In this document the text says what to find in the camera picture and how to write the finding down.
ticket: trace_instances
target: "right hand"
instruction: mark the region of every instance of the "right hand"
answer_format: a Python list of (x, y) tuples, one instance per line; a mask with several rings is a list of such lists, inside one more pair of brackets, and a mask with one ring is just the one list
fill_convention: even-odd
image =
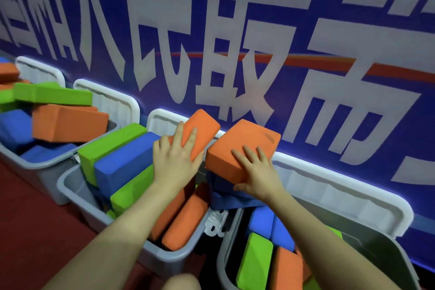
[(237, 150), (233, 149), (232, 153), (236, 160), (246, 169), (248, 181), (235, 185), (234, 190), (244, 191), (263, 203), (269, 204), (274, 197), (285, 191), (278, 172), (261, 147), (257, 148), (260, 158), (246, 145), (243, 146), (243, 149), (249, 159)]

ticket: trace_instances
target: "gray plastic bin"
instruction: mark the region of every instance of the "gray plastic bin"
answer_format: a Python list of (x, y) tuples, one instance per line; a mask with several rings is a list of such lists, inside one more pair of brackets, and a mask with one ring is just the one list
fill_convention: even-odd
[[(115, 122), (109, 120), (106, 134), (118, 128), (119, 127)], [(64, 205), (68, 203), (68, 198), (57, 189), (57, 180), (66, 170), (77, 164), (74, 155), (77, 153), (77, 150), (88, 143), (49, 161), (41, 163), (30, 163), (25, 161), (0, 143), (0, 160), (2, 160), (3, 163), (11, 168), (23, 180), (41, 191), (43, 194), (52, 198), (58, 205)]]
[[(89, 226), (96, 232), (101, 232), (113, 222), (111, 217), (100, 210), (95, 198), (90, 193), (80, 165), (65, 172), (57, 181), (57, 188), (80, 208)], [(146, 241), (138, 262), (163, 279), (181, 273), (186, 258), (193, 251), (204, 232), (205, 221), (209, 215), (210, 209), (202, 218), (189, 242), (182, 249), (173, 252), (166, 251), (150, 241)]]
[[(315, 215), (325, 225), (343, 233), (343, 240), (349, 243), (364, 257), (383, 271), (403, 290), (419, 290), (418, 277), (402, 247), (389, 235), (364, 226), (356, 221), (333, 213), (318, 205), (296, 198), (297, 201)], [(217, 256), (217, 276), (223, 289), (238, 288), (227, 276), (226, 266), (236, 240), (244, 211), (238, 211), (231, 228), (226, 232)]]

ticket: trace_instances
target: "left hand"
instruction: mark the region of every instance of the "left hand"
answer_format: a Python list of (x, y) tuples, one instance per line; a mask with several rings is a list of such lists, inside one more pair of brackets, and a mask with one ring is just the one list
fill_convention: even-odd
[(184, 123), (180, 122), (175, 130), (172, 144), (169, 143), (167, 135), (163, 135), (153, 144), (154, 183), (174, 196), (198, 172), (205, 153), (203, 150), (191, 161), (191, 152), (198, 130), (196, 128), (192, 130), (189, 139), (182, 147), (183, 127)]

